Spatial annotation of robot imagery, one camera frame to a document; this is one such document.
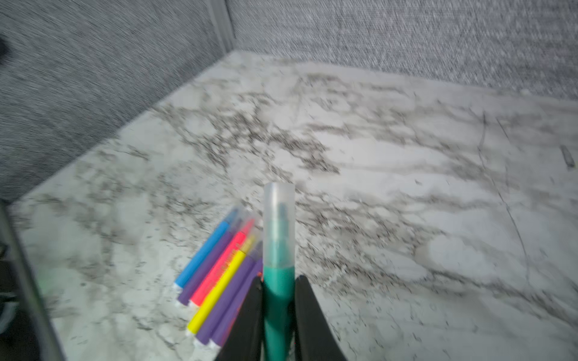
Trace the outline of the pink highlighter pen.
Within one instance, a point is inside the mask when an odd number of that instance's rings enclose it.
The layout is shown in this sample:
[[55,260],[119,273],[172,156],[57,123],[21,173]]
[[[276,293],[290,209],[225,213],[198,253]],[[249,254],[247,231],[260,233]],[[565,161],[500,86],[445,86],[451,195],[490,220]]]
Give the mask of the pink highlighter pen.
[[247,221],[244,222],[242,227],[239,228],[233,235],[230,237],[229,242],[227,242],[227,246],[224,251],[221,253],[220,257],[210,269],[208,275],[203,279],[203,282],[191,296],[190,300],[195,306],[202,305],[204,299],[209,294],[211,289],[215,286],[218,279],[223,275],[224,270],[227,268],[227,265],[230,263],[231,257],[235,254],[239,248],[242,247],[245,239],[250,233],[251,229],[254,226],[256,221],[256,216],[250,216]]

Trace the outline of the blue highlighter pen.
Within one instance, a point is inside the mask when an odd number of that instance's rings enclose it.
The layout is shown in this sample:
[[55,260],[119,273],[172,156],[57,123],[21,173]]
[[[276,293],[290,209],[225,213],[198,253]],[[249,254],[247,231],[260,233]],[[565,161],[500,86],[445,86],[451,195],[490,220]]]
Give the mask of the blue highlighter pen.
[[242,206],[239,203],[235,204],[230,209],[227,216],[216,226],[206,242],[195,253],[189,263],[185,266],[184,270],[176,278],[173,286],[176,290],[182,290],[185,288],[186,283],[188,283],[195,271],[200,267],[202,262],[209,255],[241,210]]

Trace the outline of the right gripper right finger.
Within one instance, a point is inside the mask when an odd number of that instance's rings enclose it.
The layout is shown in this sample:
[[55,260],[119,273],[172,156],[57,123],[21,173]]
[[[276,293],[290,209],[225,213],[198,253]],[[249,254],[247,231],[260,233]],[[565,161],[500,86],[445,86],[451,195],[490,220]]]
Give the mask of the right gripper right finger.
[[295,281],[295,360],[346,361],[305,275]]

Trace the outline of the purple highlighter pen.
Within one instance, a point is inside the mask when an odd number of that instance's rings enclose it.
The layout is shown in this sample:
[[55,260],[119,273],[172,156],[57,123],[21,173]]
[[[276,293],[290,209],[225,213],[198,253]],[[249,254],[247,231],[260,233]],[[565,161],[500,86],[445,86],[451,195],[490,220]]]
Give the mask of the purple highlighter pen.
[[221,323],[221,319],[230,308],[230,305],[237,296],[237,293],[239,293],[243,283],[251,274],[251,270],[257,265],[257,261],[260,259],[261,255],[262,245],[261,242],[257,242],[257,245],[254,246],[248,256],[245,257],[227,286],[224,288],[223,293],[221,293],[218,301],[215,303],[215,306],[209,313],[209,316],[206,318],[200,331],[197,333],[197,340],[201,344],[209,344],[213,332],[215,332],[219,323]]
[[215,330],[212,336],[212,341],[219,347],[223,347],[225,341],[227,341],[227,337],[230,334],[230,330],[236,320],[237,315],[239,314],[239,310],[248,293],[251,282],[255,277],[262,273],[262,269],[263,260],[259,259],[254,264],[253,268],[249,271],[248,275],[244,278],[239,290],[227,308],[227,312],[224,314],[221,323],[219,323],[218,328]]
[[242,226],[243,220],[239,219],[233,221],[232,224],[227,227],[227,230],[221,235],[216,245],[212,248],[205,259],[200,263],[200,266],[193,273],[190,280],[185,284],[185,288],[180,293],[177,301],[184,307],[188,306],[191,296],[197,291],[200,284],[204,281],[206,276],[209,274],[217,260],[221,257],[224,250],[227,248],[233,236],[238,232],[239,228]]

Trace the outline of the yellow highlighter pen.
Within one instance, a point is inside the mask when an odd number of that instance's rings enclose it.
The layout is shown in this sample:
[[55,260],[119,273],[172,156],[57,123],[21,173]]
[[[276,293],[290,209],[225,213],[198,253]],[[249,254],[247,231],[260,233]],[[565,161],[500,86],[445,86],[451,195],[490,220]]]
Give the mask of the yellow highlighter pen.
[[228,284],[244,262],[247,253],[251,252],[251,249],[254,247],[259,238],[260,236],[258,235],[257,231],[252,232],[249,234],[248,238],[245,239],[245,242],[241,245],[240,248],[236,248],[232,251],[230,256],[227,258],[227,262],[225,264],[226,267],[222,267],[221,275],[215,282],[214,287],[212,287],[211,291],[204,299],[202,305],[197,310],[197,313],[194,315],[190,323],[188,323],[188,334],[196,335],[200,331],[206,319],[211,314],[212,309],[220,299],[222,293],[224,290],[226,290]]

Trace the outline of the clear green pen cap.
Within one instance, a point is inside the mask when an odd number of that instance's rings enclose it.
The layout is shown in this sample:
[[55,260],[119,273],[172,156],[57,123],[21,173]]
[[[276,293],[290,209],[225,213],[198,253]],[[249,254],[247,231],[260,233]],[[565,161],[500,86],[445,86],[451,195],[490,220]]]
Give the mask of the clear green pen cap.
[[295,186],[272,182],[264,188],[263,261],[273,269],[295,264]]

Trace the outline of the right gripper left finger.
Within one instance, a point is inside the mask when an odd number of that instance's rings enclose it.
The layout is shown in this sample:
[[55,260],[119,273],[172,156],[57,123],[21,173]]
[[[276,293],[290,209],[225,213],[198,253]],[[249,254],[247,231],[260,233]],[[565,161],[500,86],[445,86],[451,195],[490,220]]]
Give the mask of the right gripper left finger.
[[227,341],[215,360],[261,360],[263,342],[263,282],[251,282]]

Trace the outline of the green highlighter pen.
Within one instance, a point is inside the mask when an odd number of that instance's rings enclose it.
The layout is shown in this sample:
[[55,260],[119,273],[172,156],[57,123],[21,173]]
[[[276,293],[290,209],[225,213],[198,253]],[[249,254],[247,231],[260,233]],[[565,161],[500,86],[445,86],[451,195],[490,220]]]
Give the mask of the green highlighter pen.
[[263,261],[264,357],[285,360],[292,338],[295,268],[273,269]]

